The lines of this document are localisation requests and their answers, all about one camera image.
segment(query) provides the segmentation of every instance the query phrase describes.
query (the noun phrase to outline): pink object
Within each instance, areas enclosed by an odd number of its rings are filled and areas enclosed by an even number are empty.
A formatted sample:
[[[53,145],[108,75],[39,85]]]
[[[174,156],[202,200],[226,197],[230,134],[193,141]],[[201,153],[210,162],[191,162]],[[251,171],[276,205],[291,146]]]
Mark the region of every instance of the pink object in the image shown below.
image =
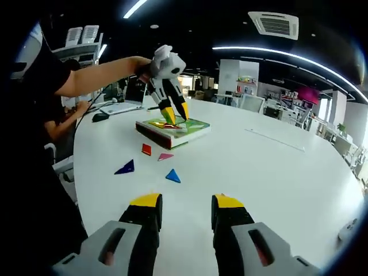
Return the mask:
[[[297,92],[298,99],[311,102],[315,105],[318,104],[318,95],[320,94],[318,90],[309,87],[299,87],[299,89],[297,89]]]
[[[159,157],[158,161],[161,161],[161,160],[173,157],[173,156],[174,156],[173,154],[160,154],[160,157]]]

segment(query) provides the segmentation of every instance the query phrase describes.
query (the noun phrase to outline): red triangle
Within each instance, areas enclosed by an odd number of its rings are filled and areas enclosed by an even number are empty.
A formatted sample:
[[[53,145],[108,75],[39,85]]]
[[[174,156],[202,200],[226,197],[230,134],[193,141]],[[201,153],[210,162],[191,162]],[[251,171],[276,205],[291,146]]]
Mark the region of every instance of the red triangle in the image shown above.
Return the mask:
[[[160,154],[160,157],[159,157],[158,161],[165,160],[165,159],[173,157],[173,156],[174,156],[173,154]]]

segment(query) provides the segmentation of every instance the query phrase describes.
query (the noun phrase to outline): ceiling light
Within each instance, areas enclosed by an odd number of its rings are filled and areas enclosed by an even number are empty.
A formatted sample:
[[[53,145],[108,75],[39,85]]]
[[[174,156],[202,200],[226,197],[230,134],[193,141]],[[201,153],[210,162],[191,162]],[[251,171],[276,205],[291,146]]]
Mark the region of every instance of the ceiling light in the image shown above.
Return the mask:
[[[306,59],[305,57],[294,55],[293,53],[287,53],[287,52],[277,51],[277,50],[273,50],[273,49],[258,48],[258,47],[226,46],[226,47],[213,47],[212,50],[254,50],[254,51],[279,53],[281,55],[291,56],[291,57],[296,58],[296,59],[301,59],[301,60],[303,60],[305,62],[312,63],[312,64],[314,64],[314,65],[316,65],[316,66],[324,69],[325,71],[331,73],[332,75],[338,77],[343,82],[345,82],[347,85],[349,85],[352,89],[354,89],[368,103],[368,98],[354,84],[352,84],[351,82],[349,82],[346,78],[344,78],[343,76],[341,76],[337,72],[331,70],[330,68],[328,68],[328,67],[326,67],[326,66],[324,66],[324,65],[322,65],[320,63],[314,62],[313,60]]]
[[[139,0],[123,17],[124,19],[128,19],[137,9],[140,8],[141,5],[146,3],[147,0]]]
[[[102,54],[104,53],[104,51],[105,51],[105,49],[106,49],[106,47],[107,47],[108,45],[107,44],[104,44],[102,47],[101,47],[101,50],[99,50],[99,53],[98,53],[98,57],[97,57],[97,59],[100,59],[100,57],[102,56]]]

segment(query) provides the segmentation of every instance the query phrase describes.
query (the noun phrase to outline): oval table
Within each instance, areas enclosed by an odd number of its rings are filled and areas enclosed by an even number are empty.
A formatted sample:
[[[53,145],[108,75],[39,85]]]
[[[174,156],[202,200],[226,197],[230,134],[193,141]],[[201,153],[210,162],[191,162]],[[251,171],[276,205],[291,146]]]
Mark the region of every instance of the oval table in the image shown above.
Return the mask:
[[[155,106],[146,97],[146,107]],[[211,133],[171,151],[135,130],[136,120],[160,117],[135,110],[80,124],[74,142],[79,210],[88,235],[118,220],[129,202],[163,194],[160,247],[154,274],[217,275],[212,247],[211,197],[241,201],[253,219],[285,239],[293,255],[323,267],[336,254],[337,234],[362,207],[359,185],[326,140],[292,125],[212,102],[188,100],[191,118],[211,124]],[[141,153],[152,146],[152,156]],[[114,175],[134,159],[133,173]],[[165,179],[174,168],[181,179]]]

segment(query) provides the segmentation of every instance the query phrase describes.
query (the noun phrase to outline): ceiling vent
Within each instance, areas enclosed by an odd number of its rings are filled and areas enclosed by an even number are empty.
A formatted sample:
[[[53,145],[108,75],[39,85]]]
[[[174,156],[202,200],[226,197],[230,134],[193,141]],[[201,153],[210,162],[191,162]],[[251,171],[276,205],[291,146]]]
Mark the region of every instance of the ceiling vent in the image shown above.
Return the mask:
[[[298,40],[299,18],[282,13],[248,12],[260,34]]]

